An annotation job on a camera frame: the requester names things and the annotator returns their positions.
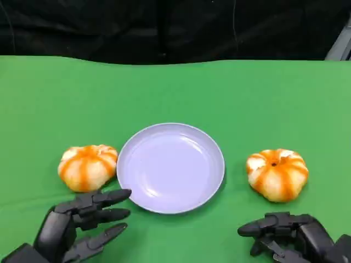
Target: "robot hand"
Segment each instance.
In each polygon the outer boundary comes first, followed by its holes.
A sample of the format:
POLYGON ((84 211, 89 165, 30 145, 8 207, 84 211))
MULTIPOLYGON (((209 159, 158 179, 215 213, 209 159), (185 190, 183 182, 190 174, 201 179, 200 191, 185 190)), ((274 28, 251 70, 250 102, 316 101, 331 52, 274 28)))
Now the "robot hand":
POLYGON ((42 258, 40 262, 66 263, 82 261, 101 253, 104 245, 122 233, 127 224, 116 224, 95 237, 85 237, 77 241, 76 228, 85 231, 96 228, 100 223, 126 218, 130 214, 127 209, 103 208, 126 200, 131 193, 131 190, 105 193, 94 191, 77 195, 73 201, 51 207, 33 247, 24 244, 2 262, 34 262, 29 259, 33 256, 36 262, 42 258))
POLYGON ((351 262, 351 237, 343 235, 334 244, 323 225, 307 214, 265 214, 263 219, 247 223, 237 232, 243 237, 254 238, 255 242, 250 251, 252 256, 269 251, 277 262, 351 262), (293 244, 295 249, 280 247, 288 244, 293 244))

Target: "plate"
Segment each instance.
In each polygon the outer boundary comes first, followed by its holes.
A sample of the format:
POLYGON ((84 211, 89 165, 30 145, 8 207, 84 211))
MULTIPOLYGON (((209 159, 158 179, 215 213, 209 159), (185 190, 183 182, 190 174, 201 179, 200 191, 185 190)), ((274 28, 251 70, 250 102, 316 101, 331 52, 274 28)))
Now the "plate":
POLYGON ((224 178, 224 158, 203 131, 181 123, 147 127, 131 137, 117 161, 130 199, 160 214, 178 214, 205 204, 224 178))

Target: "decorative pumpkin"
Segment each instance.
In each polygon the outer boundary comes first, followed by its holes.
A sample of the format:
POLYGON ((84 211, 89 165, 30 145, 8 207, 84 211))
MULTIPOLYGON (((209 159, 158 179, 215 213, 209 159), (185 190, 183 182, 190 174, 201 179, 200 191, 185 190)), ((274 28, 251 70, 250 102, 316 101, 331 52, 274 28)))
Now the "decorative pumpkin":
POLYGON ((58 173, 73 191, 90 192, 115 175, 116 162, 117 151, 111 146, 71 147, 64 152, 58 173))
POLYGON ((284 149, 264 150, 249 156, 246 170, 251 187, 272 202, 294 200, 308 179, 302 157, 284 149))

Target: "orange and white pumpkin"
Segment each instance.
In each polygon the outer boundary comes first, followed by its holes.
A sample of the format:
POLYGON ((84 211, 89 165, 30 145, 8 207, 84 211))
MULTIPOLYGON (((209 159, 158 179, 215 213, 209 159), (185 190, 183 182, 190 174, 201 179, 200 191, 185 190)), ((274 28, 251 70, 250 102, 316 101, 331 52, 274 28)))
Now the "orange and white pumpkin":
POLYGON ((71 147, 64 152, 58 173, 73 191, 94 191, 115 175, 117 158, 111 146, 71 147))
POLYGON ((298 153, 284 149, 265 150, 249 156, 246 170, 251 187, 272 202, 294 200, 309 173, 298 153))

